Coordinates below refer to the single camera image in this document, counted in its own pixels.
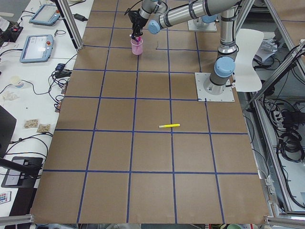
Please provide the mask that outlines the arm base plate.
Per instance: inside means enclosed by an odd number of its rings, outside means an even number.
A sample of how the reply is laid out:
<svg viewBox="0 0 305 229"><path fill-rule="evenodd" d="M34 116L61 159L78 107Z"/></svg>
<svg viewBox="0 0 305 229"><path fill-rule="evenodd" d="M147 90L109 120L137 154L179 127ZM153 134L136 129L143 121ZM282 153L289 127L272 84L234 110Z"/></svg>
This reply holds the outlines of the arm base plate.
<svg viewBox="0 0 305 229"><path fill-rule="evenodd" d="M210 73L195 73L197 99L200 102L234 102L230 80L225 85L214 85Z"/></svg>
<svg viewBox="0 0 305 229"><path fill-rule="evenodd" d="M216 23L214 21L211 23L205 23L201 19L199 19L189 20L187 23L189 31L217 32Z"/></svg>

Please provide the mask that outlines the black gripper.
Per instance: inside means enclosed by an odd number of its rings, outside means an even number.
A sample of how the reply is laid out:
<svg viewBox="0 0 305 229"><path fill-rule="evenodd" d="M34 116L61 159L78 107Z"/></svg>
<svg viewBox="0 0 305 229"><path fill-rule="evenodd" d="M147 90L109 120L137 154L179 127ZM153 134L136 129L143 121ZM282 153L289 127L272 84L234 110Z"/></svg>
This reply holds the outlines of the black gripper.
<svg viewBox="0 0 305 229"><path fill-rule="evenodd" d="M148 19L140 15L141 10L130 10L128 12L129 19L132 23L132 39L141 37L143 35L142 29L146 25Z"/></svg>

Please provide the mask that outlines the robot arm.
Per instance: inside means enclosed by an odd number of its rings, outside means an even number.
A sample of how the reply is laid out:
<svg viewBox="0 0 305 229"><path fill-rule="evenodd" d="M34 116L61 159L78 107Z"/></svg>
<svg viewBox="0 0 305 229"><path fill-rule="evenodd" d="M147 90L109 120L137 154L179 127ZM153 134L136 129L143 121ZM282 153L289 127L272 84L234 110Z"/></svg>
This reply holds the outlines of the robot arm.
<svg viewBox="0 0 305 229"><path fill-rule="evenodd" d="M236 20L240 3L239 0L196 0L170 9L162 0L142 0L138 10L128 8L125 13L132 23L133 40L139 40L144 26L150 33L157 34L164 28L190 20L196 26L206 27L218 19L221 26L218 56L204 88L209 94L220 95L235 70Z"/></svg>

